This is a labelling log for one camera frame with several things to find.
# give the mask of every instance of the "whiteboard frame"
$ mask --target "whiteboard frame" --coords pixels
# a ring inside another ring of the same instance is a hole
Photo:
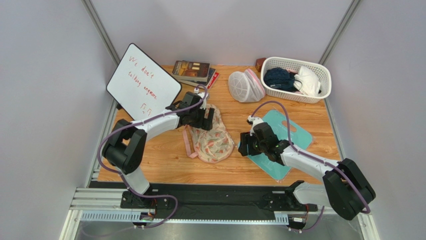
[[[120,59],[120,62],[118,63],[118,65],[117,65],[117,67],[115,68],[115,70],[114,70],[114,73],[111,75],[111,78],[109,79],[109,81],[108,81],[108,84],[106,85],[106,91],[109,93],[109,95],[111,95],[111,97],[113,97],[114,99],[115,99],[115,101],[118,103],[118,104],[120,104],[120,106],[121,106],[121,108],[133,119],[133,120],[137,120],[137,119],[135,119],[134,118],[134,116],[132,116],[124,107],[123,107],[123,105],[113,96],[113,94],[110,92],[110,91],[108,91],[108,85],[110,84],[110,82],[111,82],[111,80],[113,79],[113,77],[114,77],[114,74],[116,74],[116,71],[117,71],[117,69],[119,68],[119,66],[120,66],[120,64],[121,64],[121,62],[123,61],[123,57],[124,57],[124,55],[126,55],[126,53],[127,53],[127,51],[129,50],[129,48],[130,48],[130,46],[131,45],[134,45],[137,49],[139,49],[143,54],[145,54],[152,62],[154,62],[157,66],[159,66],[165,73],[167,73],[172,79],[174,79],[178,84],[179,84],[179,86],[180,86],[180,89],[179,89],[179,92],[177,92],[177,94],[176,94],[176,96],[174,97],[174,99],[173,99],[173,101],[171,101],[171,103],[169,104],[169,105],[171,105],[171,104],[173,104],[175,101],[176,101],[176,98],[179,96],[179,94],[182,92],[182,83],[180,83],[178,80],[176,80],[176,78],[174,78],[168,71],[166,71],[160,64],[158,64],[152,57],[150,57],[146,52],[144,52],[140,47],[138,47],[135,43],[130,43],[128,46],[127,46],[127,49],[125,50],[125,52],[124,52],[124,54],[123,54],[123,56],[121,57],[121,59]]]

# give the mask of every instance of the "red handwritten text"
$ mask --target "red handwritten text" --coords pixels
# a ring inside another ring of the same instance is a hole
[[[130,56],[129,62],[135,62],[137,59],[135,59],[135,57]]]
[[[151,75],[151,78],[153,78],[153,77],[154,77],[154,74],[153,74],[152,72],[149,72],[148,70],[146,70],[146,68],[147,68],[147,66],[144,66],[144,67],[141,69],[141,71],[142,71],[145,75],[147,75],[148,77]]]
[[[145,109],[147,108],[147,105],[144,103],[144,104],[142,104],[142,106],[140,106],[140,109],[142,109],[143,108],[143,110],[142,110],[142,113],[143,114],[145,114]],[[149,115],[151,115],[151,112],[152,112],[152,109],[150,108],[150,109],[148,109],[148,111],[146,111],[147,113],[148,113],[148,116]]]
[[[141,85],[141,81],[139,81],[139,78],[136,74],[132,73],[132,71],[128,72],[128,75],[133,79],[133,81],[137,84],[137,87]]]
[[[153,93],[152,90],[150,90],[149,88],[147,88],[146,86],[143,87],[143,89],[146,90],[146,95],[151,95],[154,99],[157,99],[157,96]]]
[[[134,66],[135,66],[135,67],[137,67],[137,66],[138,66],[137,59],[136,59],[134,56],[130,56],[130,58],[128,59],[128,61],[129,61],[129,62],[134,63]],[[146,76],[148,76],[148,77],[151,77],[151,78],[153,78],[153,77],[154,77],[154,73],[152,73],[152,72],[148,71],[147,66],[144,66],[144,67],[141,69],[141,71],[142,71],[142,73],[143,73],[143,74],[145,74],[145,75],[146,75]]]

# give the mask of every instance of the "cable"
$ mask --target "cable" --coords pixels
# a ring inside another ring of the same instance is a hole
[[[158,119],[158,118],[161,118],[161,117],[165,117],[165,116],[167,116],[167,115],[171,115],[171,114],[176,114],[176,113],[181,113],[181,112],[185,112],[185,111],[187,111],[187,110],[189,110],[189,109],[192,109],[192,108],[195,108],[196,106],[198,106],[198,105],[200,105],[200,104],[202,104],[203,102],[204,102],[204,100],[207,98],[207,96],[208,96],[208,90],[207,90],[207,87],[206,86],[204,86],[204,85],[201,85],[201,84],[198,84],[197,86],[196,86],[196,88],[197,89],[199,89],[200,87],[202,87],[203,89],[204,89],[204,96],[202,97],[202,99],[199,101],[199,102],[197,102],[196,104],[194,104],[194,105],[191,105],[191,106],[188,106],[188,107],[185,107],[185,108],[182,108],[182,109],[178,109],[178,110],[174,110],[174,111],[169,111],[169,112],[166,112],[166,113],[164,113],[164,114],[158,114],[158,115],[156,115],[156,116],[153,116],[153,117],[151,117],[151,118],[148,118],[147,120],[145,120],[145,121],[141,121],[141,122],[135,122],[135,123],[132,123],[132,124],[129,124],[129,125],[126,125],[126,126],[123,126],[123,127],[120,127],[120,128],[118,128],[118,129],[116,129],[116,130],[114,130],[114,131],[112,131],[110,134],[108,134],[104,139],[102,139],[102,141],[100,141],[100,144],[99,144],[99,146],[98,146],[98,148],[97,148],[97,152],[96,152],[96,158],[97,158],[97,161],[99,162],[99,165],[101,165],[104,169],[106,169],[106,170],[108,170],[108,171],[110,171],[110,172],[113,172],[113,173],[116,173],[116,174],[118,174],[120,177],[121,177],[121,179],[122,179],[122,181],[123,181],[123,183],[126,185],[126,187],[127,187],[127,189],[131,192],[131,193],[133,193],[134,195],[136,195],[136,196],[138,196],[138,197],[141,197],[141,198],[149,198],[149,199],[154,199],[155,200],[155,198],[172,198],[174,201],[175,201],[175,205],[174,205],[174,209],[173,209],[173,211],[171,212],[171,214],[169,215],[169,216],[167,216],[166,218],[164,218],[162,221],[160,221],[160,222],[157,222],[157,223],[155,223],[155,224],[153,224],[153,225],[148,225],[148,226],[144,226],[143,228],[144,229],[150,229],[150,228],[154,228],[154,227],[157,227],[157,226],[159,226],[159,225],[162,225],[162,224],[164,224],[167,220],[169,220],[174,214],[175,214],[175,212],[176,212],[176,210],[178,209],[178,199],[175,197],[175,196],[172,196],[172,195],[143,195],[143,194],[140,194],[140,193],[138,193],[138,192],[136,192],[133,188],[131,188],[130,187],[130,185],[129,185],[129,183],[126,181],[126,179],[123,177],[123,174],[121,173],[121,172],[119,172],[119,171],[117,171],[117,170],[114,170],[114,169],[111,169],[111,168],[109,168],[109,167],[107,167],[103,162],[102,162],[102,157],[101,157],[101,151],[102,151],[102,147],[104,146],[104,144],[108,141],[108,139],[109,138],[111,138],[114,134],[116,134],[116,133],[119,133],[119,132],[121,132],[121,131],[123,131],[123,130],[125,130],[125,129],[128,129],[128,128],[131,128],[131,127],[136,127],[136,126],[139,126],[139,125],[144,125],[144,124],[147,124],[147,123],[149,123],[149,122],[151,122],[151,121],[153,121],[153,120],[155,120],[155,119]],[[108,234],[104,234],[104,235],[90,235],[90,234],[87,234],[83,229],[81,229],[81,233],[83,233],[83,235],[85,235],[85,236],[87,236],[87,237],[90,237],[90,238],[104,238],[104,237],[109,237],[109,236],[112,236],[112,235],[115,235],[115,234],[117,234],[117,233],[121,233],[121,232],[124,232],[124,231],[127,231],[127,230],[130,230],[130,229],[134,229],[135,227],[127,227],[127,228],[123,228],[123,229],[121,229],[121,230],[118,230],[118,231],[115,231],[115,232],[112,232],[112,233],[108,233]]]
[[[308,222],[308,213],[309,213],[309,206],[307,204],[306,205],[306,215],[304,216],[304,221],[307,223]]]
[[[288,228],[288,230],[292,231],[294,233],[299,233],[299,234],[304,233],[304,232],[310,232],[310,231],[312,231],[315,227],[317,227],[318,223],[320,223],[320,220],[323,217],[325,209],[326,209],[326,207],[322,206],[321,212],[319,213],[318,218],[316,219],[315,223],[312,226],[310,226],[309,228],[306,228],[306,229],[303,229],[303,230]]]
[[[178,209],[178,199],[175,197],[175,196],[173,196],[173,195],[143,195],[143,194],[140,194],[140,193],[138,193],[138,192],[136,192],[135,190],[133,190],[130,186],[129,186],[129,184],[128,184],[128,182],[126,181],[126,179],[123,177],[123,175],[120,175],[120,177],[121,177],[121,179],[123,180],[123,183],[126,185],[126,187],[127,187],[127,189],[129,190],[129,191],[131,191],[134,195],[136,195],[136,196],[138,196],[138,197],[141,197],[141,198],[147,198],[147,199],[156,199],[156,198],[172,198],[174,201],[175,201],[175,204],[174,204],[174,208],[173,208],[173,211],[166,217],[166,218],[164,218],[163,220],[161,220],[160,222],[157,222],[157,223],[155,223],[155,224],[153,224],[153,225],[149,225],[149,226],[145,226],[144,228],[146,228],[146,229],[151,229],[151,228],[154,228],[154,227],[157,227],[157,226],[160,226],[160,225],[162,225],[162,224],[164,224],[167,220],[169,220],[174,214],[175,214],[175,212],[176,212],[176,210]]]
[[[355,187],[355,185],[354,185],[354,183],[349,179],[349,177],[348,176],[346,176],[346,174],[344,173],[344,172],[342,172],[342,170],[340,170],[339,168],[337,168],[336,166],[334,166],[333,164],[331,164],[331,163],[329,163],[329,162],[324,162],[323,160],[321,160],[321,159],[319,159],[318,157],[316,157],[316,156],[313,156],[313,155],[311,155],[311,154],[309,154],[309,153],[307,153],[307,152],[304,152],[304,151],[301,151],[301,150],[299,150],[299,149],[297,149],[295,146],[294,146],[294,144],[293,144],[293,142],[292,142],[292,139],[291,139],[291,134],[290,134],[290,118],[289,118],[289,114],[288,114],[288,112],[287,112],[287,110],[286,110],[286,108],[284,107],[284,105],[282,104],[282,103],[280,103],[280,102],[278,102],[278,101],[266,101],[266,102],[264,102],[264,103],[262,103],[261,105],[259,105],[254,111],[253,111],[253,113],[251,114],[251,117],[253,117],[256,113],[257,113],[257,111],[261,108],[261,107],[263,107],[264,105],[266,105],[266,104],[270,104],[270,103],[274,103],[274,104],[278,104],[278,105],[280,105],[281,106],[281,108],[282,108],[282,110],[284,111],[284,113],[285,113],[285,118],[286,118],[286,121],[287,121],[287,137],[288,137],[288,143],[290,144],[290,146],[296,151],[296,152],[298,152],[299,154],[302,154],[302,155],[304,155],[304,156],[306,156],[306,157],[308,157],[308,158],[310,158],[310,159],[312,159],[312,160],[314,160],[314,161],[316,161],[316,162],[319,162],[319,163],[321,163],[321,164],[323,164],[323,165],[326,165],[326,166],[329,166],[329,167],[331,167],[332,169],[334,169],[334,170],[336,170],[336,172],[338,172],[345,180],[346,180],[346,182],[349,184],[349,186],[353,189],[353,191],[356,193],[356,195],[358,196],[358,198],[361,200],[361,202],[362,202],[362,204],[364,204],[364,207],[365,207],[365,211],[364,210],[361,210],[361,213],[363,213],[363,214],[369,214],[370,212],[371,212],[371,209],[370,209],[370,206],[367,204],[367,201],[364,199],[364,197],[361,195],[361,193],[360,193],[360,191],[358,191],[358,189]],[[312,225],[310,228],[308,228],[308,229],[305,229],[305,230],[303,230],[303,232],[306,232],[306,231],[310,231],[310,230],[312,230],[314,227],[316,227],[317,226],[317,224],[318,224],[318,222],[320,221],[320,219],[321,219],[321,217],[322,217],[322,215],[323,215],[323,213],[324,213],[324,206],[322,207],[322,210],[321,210],[321,214],[319,215],[319,218],[316,220],[316,222],[314,223],[314,225]]]

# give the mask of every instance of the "mesh laundry bag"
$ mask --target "mesh laundry bag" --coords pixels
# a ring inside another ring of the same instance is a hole
[[[186,125],[182,131],[183,141],[185,142],[188,157],[198,157],[203,162],[215,164],[229,157],[234,150],[235,144],[222,121],[219,109],[209,103],[207,103],[206,108],[208,111],[210,111],[210,108],[214,108],[213,128],[210,131],[206,131]],[[194,152],[191,152],[186,128],[189,128]]]
[[[256,74],[247,69],[233,72],[228,79],[231,96],[241,103],[253,103],[265,97],[265,89]]]

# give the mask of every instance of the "small brown object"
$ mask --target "small brown object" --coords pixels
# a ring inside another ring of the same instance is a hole
[[[265,60],[266,60],[266,57],[259,58],[256,60],[256,63],[254,64],[254,66],[256,67],[256,70],[259,73],[262,71],[262,65],[264,64]]]

